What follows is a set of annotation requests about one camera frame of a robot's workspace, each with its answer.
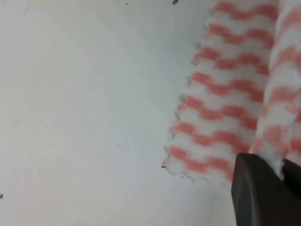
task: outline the striped towel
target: striped towel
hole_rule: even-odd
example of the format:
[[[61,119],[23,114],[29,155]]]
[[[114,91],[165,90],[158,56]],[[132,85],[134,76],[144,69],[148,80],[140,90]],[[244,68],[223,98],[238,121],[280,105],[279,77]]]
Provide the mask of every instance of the striped towel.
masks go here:
[[[237,153],[301,164],[301,1],[219,0],[163,165],[230,182]]]

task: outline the dark brown object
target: dark brown object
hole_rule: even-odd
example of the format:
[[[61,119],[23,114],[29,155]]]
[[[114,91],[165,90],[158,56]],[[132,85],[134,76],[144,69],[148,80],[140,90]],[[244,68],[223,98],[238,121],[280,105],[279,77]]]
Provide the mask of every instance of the dark brown object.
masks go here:
[[[237,226],[300,226],[301,167],[285,160],[284,182],[255,154],[237,155],[231,194]]]

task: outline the towel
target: towel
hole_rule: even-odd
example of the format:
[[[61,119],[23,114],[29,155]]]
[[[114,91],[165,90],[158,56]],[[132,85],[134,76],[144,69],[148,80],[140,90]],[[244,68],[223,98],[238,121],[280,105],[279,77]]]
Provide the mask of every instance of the towel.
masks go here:
[[[163,166],[231,182],[238,153],[301,164],[301,1],[219,0]]]

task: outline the white wall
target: white wall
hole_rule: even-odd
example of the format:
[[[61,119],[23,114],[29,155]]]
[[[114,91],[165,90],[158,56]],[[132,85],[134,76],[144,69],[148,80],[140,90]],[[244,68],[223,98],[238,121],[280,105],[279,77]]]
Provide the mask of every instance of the white wall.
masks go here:
[[[0,225],[235,225],[230,194],[161,169],[209,6],[2,0]]]

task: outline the pink pattern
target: pink pattern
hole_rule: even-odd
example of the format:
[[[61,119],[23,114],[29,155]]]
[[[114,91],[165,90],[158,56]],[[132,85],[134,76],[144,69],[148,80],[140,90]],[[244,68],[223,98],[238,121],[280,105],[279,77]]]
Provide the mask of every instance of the pink pattern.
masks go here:
[[[283,158],[301,164],[300,1],[219,0],[212,13],[164,165],[231,181],[240,152],[277,174]]]

